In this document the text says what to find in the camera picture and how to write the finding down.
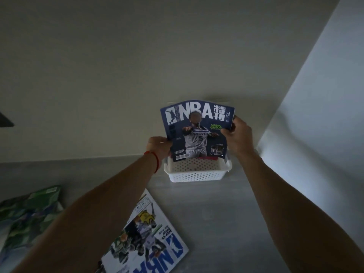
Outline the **person's left hand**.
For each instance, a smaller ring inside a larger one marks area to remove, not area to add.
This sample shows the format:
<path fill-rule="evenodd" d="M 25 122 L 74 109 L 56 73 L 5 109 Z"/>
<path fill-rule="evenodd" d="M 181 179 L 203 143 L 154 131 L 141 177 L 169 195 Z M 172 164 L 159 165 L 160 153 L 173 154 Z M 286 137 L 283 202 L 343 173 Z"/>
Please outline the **person's left hand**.
<path fill-rule="evenodd" d="M 146 151 L 154 153 L 158 157 L 159 163 L 161 163 L 166 157 L 170 156 L 171 146 L 163 146 L 158 144 L 157 138 L 158 136 L 149 138 L 146 145 Z"/>

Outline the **person's right hand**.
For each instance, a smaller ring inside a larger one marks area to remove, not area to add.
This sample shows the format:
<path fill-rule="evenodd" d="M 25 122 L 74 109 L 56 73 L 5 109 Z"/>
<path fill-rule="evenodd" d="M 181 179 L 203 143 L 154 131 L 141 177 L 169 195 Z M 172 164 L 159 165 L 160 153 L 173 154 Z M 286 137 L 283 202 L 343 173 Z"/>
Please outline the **person's right hand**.
<path fill-rule="evenodd" d="M 239 158 L 245 158 L 256 153 L 253 145 L 252 129 L 245 121 L 235 115 L 230 130 L 234 130 L 233 135 L 225 137 L 230 152 Z"/>

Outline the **dark blue basketball magazine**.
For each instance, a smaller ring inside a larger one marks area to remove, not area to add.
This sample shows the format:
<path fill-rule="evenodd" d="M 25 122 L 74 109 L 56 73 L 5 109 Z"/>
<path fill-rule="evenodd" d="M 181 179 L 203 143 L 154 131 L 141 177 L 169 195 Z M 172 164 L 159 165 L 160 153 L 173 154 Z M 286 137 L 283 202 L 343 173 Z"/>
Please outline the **dark blue basketball magazine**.
<path fill-rule="evenodd" d="M 235 108 L 201 100 L 188 100 L 160 109 L 166 136 L 172 141 L 174 162 L 201 156 L 225 159 L 226 138 L 221 129 L 231 129 Z"/>

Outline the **person's left forearm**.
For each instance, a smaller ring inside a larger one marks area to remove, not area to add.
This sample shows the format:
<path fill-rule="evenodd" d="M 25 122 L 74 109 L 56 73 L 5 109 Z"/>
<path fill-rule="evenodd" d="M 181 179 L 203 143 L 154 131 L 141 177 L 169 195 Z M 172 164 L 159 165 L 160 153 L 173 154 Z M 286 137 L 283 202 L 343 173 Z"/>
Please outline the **person's left forearm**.
<path fill-rule="evenodd" d="M 93 273 L 160 166 L 158 157 L 146 152 L 77 199 L 11 273 Z"/>

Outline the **person's right forearm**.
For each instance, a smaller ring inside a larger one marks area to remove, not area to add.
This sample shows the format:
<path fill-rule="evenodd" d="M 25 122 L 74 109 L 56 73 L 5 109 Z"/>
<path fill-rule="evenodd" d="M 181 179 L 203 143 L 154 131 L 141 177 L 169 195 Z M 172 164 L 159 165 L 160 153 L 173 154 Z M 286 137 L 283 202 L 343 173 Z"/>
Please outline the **person's right forearm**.
<path fill-rule="evenodd" d="M 269 234 L 292 273 L 364 273 L 364 253 L 329 215 L 255 152 L 236 156 Z"/>

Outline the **white perforated plastic basket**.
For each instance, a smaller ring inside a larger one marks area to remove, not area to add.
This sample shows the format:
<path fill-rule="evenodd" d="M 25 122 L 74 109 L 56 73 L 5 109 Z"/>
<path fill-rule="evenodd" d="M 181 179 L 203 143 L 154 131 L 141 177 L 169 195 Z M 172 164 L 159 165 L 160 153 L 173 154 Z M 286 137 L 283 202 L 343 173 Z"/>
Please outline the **white perforated plastic basket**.
<path fill-rule="evenodd" d="M 168 157 L 163 162 L 163 169 L 173 183 L 221 180 L 232 167 L 228 156 L 217 160 L 192 158 L 179 162 Z"/>

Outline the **white basketball magazine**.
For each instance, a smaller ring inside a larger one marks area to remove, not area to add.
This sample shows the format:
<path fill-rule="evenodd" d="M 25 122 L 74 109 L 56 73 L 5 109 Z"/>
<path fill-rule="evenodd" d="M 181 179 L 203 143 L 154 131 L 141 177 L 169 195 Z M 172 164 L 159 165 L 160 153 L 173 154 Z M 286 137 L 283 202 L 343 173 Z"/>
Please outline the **white basketball magazine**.
<path fill-rule="evenodd" d="M 188 252 L 146 189 L 95 273 L 170 273 Z"/>

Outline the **green patterned book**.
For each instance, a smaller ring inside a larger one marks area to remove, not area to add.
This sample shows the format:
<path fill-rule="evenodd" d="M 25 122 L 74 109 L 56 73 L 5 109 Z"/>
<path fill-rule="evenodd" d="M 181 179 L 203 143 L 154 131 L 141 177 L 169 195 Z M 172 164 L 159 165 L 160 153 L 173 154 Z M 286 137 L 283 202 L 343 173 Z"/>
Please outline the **green patterned book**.
<path fill-rule="evenodd" d="M 61 186 L 0 202 L 0 273 L 10 273 L 63 211 Z"/>

